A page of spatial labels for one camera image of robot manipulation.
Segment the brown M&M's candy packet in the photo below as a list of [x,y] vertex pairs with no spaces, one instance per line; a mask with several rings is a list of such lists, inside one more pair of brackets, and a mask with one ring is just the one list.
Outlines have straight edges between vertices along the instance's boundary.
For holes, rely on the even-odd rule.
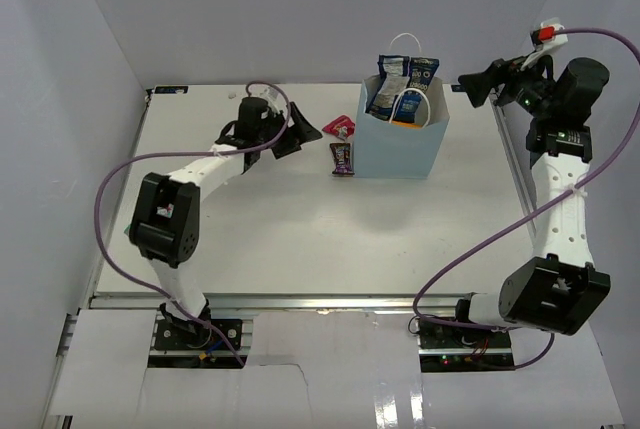
[[334,176],[347,177],[354,175],[351,161],[351,148],[351,144],[347,142],[329,144],[334,162],[334,170],[332,171]]

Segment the pink Himalaya candy packet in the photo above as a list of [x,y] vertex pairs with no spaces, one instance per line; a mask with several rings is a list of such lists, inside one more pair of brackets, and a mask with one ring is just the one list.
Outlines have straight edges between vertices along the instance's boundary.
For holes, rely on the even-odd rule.
[[346,141],[354,134],[355,123],[349,116],[341,115],[327,123],[323,127],[322,131],[340,140]]

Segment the dark blue chips bag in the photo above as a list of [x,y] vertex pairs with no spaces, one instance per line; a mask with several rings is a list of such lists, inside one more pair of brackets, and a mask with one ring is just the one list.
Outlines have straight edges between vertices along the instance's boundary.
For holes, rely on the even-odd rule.
[[367,112],[384,121],[414,124],[424,101],[421,93],[426,93],[439,66],[440,60],[435,58],[380,55],[381,83]]

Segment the light blue paper bag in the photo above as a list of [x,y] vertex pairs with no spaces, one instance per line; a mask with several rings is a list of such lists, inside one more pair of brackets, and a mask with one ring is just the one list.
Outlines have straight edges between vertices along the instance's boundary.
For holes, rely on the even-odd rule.
[[[396,41],[403,37],[415,39],[408,32],[393,38],[386,52],[380,55],[428,57],[420,43],[412,54],[393,53]],[[361,83],[353,140],[353,167],[355,175],[370,179],[425,179],[429,176],[450,120],[442,81],[436,74],[419,105],[415,124],[421,129],[410,129],[390,124],[367,112],[374,93],[381,83],[378,73]]]

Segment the orange Kettle chips bag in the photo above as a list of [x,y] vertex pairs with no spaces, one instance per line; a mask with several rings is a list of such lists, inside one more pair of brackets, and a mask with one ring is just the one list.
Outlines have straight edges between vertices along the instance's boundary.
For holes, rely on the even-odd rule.
[[391,121],[390,124],[395,125],[395,126],[399,126],[399,127],[410,128],[410,129],[421,129],[422,128],[422,126],[419,125],[419,124],[406,123],[406,122],[401,122],[401,121]]

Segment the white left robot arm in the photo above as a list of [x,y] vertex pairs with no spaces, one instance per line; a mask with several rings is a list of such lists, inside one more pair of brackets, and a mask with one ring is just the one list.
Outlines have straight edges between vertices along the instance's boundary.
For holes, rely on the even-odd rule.
[[167,175],[149,173],[143,178],[129,240],[156,273],[167,299],[164,313],[170,321],[180,320],[176,333],[188,347],[205,345],[212,327],[203,317],[208,301],[188,267],[199,242],[201,203],[258,162],[263,146],[280,159],[321,138],[294,103],[285,115],[266,97],[247,96],[237,117],[221,130],[209,157]]

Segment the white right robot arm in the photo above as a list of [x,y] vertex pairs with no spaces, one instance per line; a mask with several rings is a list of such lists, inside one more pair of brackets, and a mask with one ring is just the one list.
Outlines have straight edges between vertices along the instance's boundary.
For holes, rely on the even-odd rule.
[[575,334],[609,294],[609,275],[595,267],[587,241],[586,179],[592,159],[591,108],[607,85],[609,70],[590,58],[571,60],[559,77],[544,56],[530,67],[522,58],[498,59],[458,82],[471,104],[491,91],[497,105],[516,103],[532,117],[526,137],[540,215],[534,219],[531,258],[496,293],[461,299],[451,323],[453,339],[472,348],[488,326],[529,327]]

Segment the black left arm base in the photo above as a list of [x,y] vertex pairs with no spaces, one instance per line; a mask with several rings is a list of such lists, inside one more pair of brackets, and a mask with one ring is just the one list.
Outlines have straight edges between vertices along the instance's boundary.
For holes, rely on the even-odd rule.
[[193,320],[182,320],[170,314],[167,304],[159,306],[154,335],[148,357],[148,367],[155,369],[241,369],[241,361],[229,350],[240,353],[243,321],[241,319],[215,319],[205,305],[200,317],[207,320],[212,329]]

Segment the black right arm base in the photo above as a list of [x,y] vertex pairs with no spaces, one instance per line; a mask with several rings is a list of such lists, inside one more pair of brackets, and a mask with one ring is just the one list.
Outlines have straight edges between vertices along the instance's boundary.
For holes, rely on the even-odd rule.
[[428,373],[511,371],[511,338],[504,332],[437,325],[412,317],[407,325],[417,339],[420,369]]

